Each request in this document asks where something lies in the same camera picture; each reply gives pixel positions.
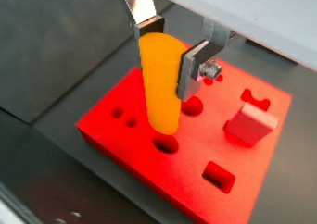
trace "red block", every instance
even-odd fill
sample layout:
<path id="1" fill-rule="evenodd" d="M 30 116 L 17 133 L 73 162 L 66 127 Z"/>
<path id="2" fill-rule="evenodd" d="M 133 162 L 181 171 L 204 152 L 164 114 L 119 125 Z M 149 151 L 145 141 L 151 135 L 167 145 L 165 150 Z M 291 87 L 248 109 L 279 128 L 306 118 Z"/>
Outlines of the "red block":
<path id="1" fill-rule="evenodd" d="M 244 103 L 232 119 L 224 125 L 224 131 L 252 146 L 276 127 L 278 119 L 267 112 Z"/>
<path id="2" fill-rule="evenodd" d="M 148 125 L 141 73 L 133 68 L 76 126 L 87 141 L 196 223 L 246 224 L 258 197 L 291 97 L 224 61 L 220 81 L 181 105 L 173 136 Z M 275 129 L 244 148 L 223 125 L 242 108 L 242 92 L 267 98 Z"/>

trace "orange cylinder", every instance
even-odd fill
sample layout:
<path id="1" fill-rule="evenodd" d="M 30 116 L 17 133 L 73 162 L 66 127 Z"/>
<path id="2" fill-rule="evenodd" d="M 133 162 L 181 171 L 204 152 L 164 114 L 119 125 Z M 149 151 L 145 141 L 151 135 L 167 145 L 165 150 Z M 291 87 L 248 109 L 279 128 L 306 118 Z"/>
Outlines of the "orange cylinder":
<path id="1" fill-rule="evenodd" d="M 172 134 L 180 113 L 175 94 L 180 55 L 187 49 L 175 37 L 161 33 L 144 34 L 139 47 L 148 121 L 157 132 Z"/>

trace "small round hole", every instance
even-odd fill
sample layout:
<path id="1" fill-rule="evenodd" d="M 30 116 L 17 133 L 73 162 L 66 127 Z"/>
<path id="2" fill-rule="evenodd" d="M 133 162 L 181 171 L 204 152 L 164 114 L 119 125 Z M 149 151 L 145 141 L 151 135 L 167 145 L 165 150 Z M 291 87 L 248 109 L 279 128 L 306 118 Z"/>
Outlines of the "small round hole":
<path id="1" fill-rule="evenodd" d="M 203 112 L 203 103 L 200 99 L 195 96 L 192 96 L 187 102 L 181 103 L 180 110 L 184 115 L 190 117 L 196 117 Z"/>
<path id="2" fill-rule="evenodd" d="M 212 80 L 208 79 L 208 78 L 204 78 L 204 79 L 203 79 L 203 83 L 204 83 L 207 86 L 210 86 L 210 85 L 212 84 Z"/>
<path id="3" fill-rule="evenodd" d="M 157 134 L 153 137 L 152 143 L 164 154 L 173 154 L 177 151 L 177 141 L 172 135 Z"/>
<path id="4" fill-rule="evenodd" d="M 128 118 L 128 119 L 125 120 L 125 126 L 127 126 L 128 128 L 135 127 L 135 126 L 136 126 L 136 123 L 137 123 L 137 121 L 136 121 L 136 119 L 135 119 L 133 117 L 131 117 L 131 118 Z"/>
<path id="5" fill-rule="evenodd" d="M 119 118 L 124 113 L 124 110 L 120 107 L 113 107 L 111 111 L 111 115 L 113 118 Z"/>
<path id="6" fill-rule="evenodd" d="M 215 80 L 216 81 L 223 81 L 223 75 L 219 75 Z"/>

